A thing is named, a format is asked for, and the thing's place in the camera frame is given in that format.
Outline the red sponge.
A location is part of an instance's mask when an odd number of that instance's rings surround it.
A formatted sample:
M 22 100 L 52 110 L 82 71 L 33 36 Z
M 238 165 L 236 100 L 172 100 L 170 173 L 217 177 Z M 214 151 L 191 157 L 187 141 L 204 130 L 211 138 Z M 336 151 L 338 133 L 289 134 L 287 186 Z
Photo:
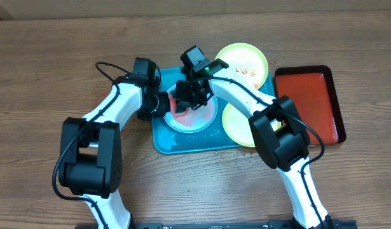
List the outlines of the red sponge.
M 170 101 L 170 113 L 174 118 L 185 116 L 188 113 L 189 108 L 179 108 L 177 106 L 176 100 L 173 98 L 173 95 L 170 92 L 168 93 L 168 98 Z

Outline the light blue plate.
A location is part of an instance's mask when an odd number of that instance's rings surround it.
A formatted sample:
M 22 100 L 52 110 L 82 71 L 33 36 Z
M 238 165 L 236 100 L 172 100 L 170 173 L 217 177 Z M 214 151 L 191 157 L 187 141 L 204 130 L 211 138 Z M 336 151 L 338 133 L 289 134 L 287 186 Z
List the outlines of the light blue plate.
M 175 112 L 175 101 L 172 97 L 172 92 L 175 90 L 175 85 L 172 85 L 168 90 L 168 98 L 170 99 L 170 112 L 164 116 L 164 120 L 168 126 L 178 132 L 195 133 L 207 128 L 215 119 L 217 114 L 217 99 L 213 96 L 206 106 L 201 106 L 197 110 L 187 108 L 183 113 Z

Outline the yellow plate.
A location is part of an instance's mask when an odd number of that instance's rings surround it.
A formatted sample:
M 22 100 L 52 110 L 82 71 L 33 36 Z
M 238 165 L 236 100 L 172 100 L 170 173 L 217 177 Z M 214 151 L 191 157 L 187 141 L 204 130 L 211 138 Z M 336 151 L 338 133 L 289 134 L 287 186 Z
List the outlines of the yellow plate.
M 262 51 L 248 43 L 233 43 L 225 46 L 217 55 L 229 64 L 229 68 L 256 89 L 261 88 L 267 80 L 268 61 Z
M 241 146 L 255 147 L 248 119 L 231 104 L 223 110 L 222 125 L 232 141 Z

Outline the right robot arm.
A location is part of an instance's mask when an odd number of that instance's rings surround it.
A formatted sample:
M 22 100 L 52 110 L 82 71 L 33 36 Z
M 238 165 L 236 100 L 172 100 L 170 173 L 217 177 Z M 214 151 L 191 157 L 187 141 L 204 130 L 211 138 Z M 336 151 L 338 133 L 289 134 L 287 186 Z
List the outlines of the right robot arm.
M 317 194 L 309 165 L 310 134 L 318 134 L 301 120 L 293 101 L 264 94 L 237 76 L 221 59 L 210 61 L 193 46 L 180 57 L 184 81 L 173 93 L 175 112 L 196 110 L 212 96 L 222 98 L 249 122 L 255 149 L 263 162 L 277 170 L 293 208 L 296 228 L 332 228 L 333 221 Z

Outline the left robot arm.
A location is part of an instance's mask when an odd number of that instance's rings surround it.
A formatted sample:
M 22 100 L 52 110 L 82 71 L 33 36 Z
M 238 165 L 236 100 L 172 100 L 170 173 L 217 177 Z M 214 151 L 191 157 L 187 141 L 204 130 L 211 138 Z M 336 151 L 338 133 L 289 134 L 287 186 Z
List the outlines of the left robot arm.
M 160 91 L 161 72 L 150 59 L 137 57 L 132 71 L 111 78 L 109 95 L 82 118 L 62 124 L 60 156 L 52 187 L 58 197 L 85 202 L 97 228 L 134 228 L 118 187 L 123 172 L 121 130 L 132 115 L 151 121 L 170 111 Z

